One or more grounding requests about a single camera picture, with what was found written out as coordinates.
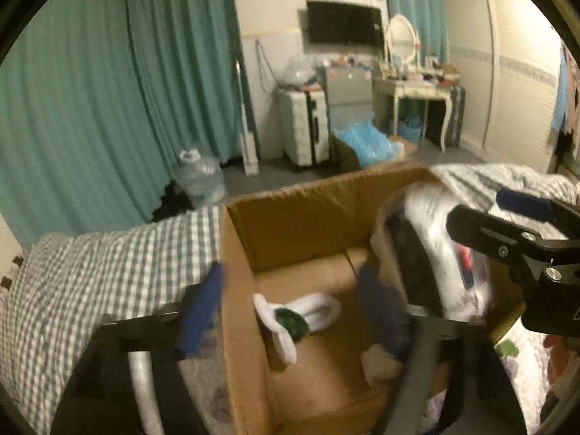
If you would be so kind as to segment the right hand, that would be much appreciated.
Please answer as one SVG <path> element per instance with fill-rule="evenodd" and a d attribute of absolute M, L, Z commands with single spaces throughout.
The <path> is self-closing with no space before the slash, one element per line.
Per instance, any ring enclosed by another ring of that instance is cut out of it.
<path fill-rule="evenodd" d="M 550 392 L 557 399 L 565 399 L 573 389 L 579 374 L 579 353 L 568 348 L 562 336 L 547 335 L 544 348 L 550 353 L 548 359 L 548 383 Z"/>

